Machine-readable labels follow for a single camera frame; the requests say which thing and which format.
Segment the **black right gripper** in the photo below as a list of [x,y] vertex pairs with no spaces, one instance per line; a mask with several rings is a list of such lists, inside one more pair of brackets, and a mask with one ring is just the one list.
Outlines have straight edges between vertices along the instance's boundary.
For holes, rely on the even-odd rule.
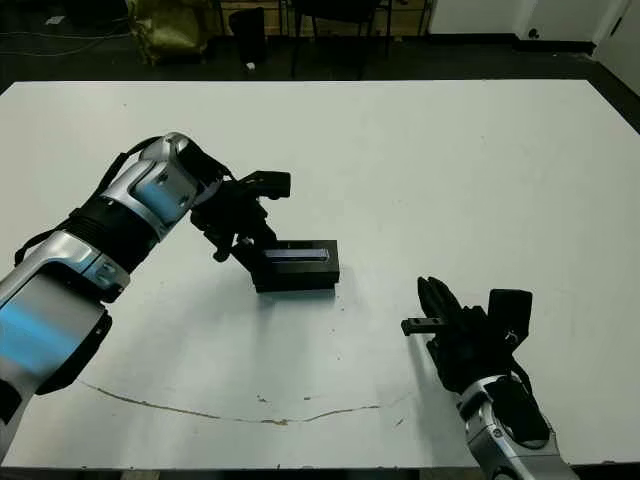
[[462,308],[435,277],[419,277],[417,291],[426,317],[403,320],[401,329],[406,336],[433,336],[426,347],[446,390],[461,394],[476,381],[511,373],[512,352],[481,307]]

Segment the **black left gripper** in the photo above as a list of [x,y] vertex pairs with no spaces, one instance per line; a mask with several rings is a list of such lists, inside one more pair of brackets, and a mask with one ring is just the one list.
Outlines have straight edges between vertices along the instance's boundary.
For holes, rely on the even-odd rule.
[[[191,209],[190,221],[212,243],[217,262],[232,256],[255,280],[263,269],[263,252],[257,247],[277,243],[277,235],[267,224],[267,211],[260,197],[279,198],[275,179],[223,181],[215,194]],[[249,240],[250,244],[241,244]]]

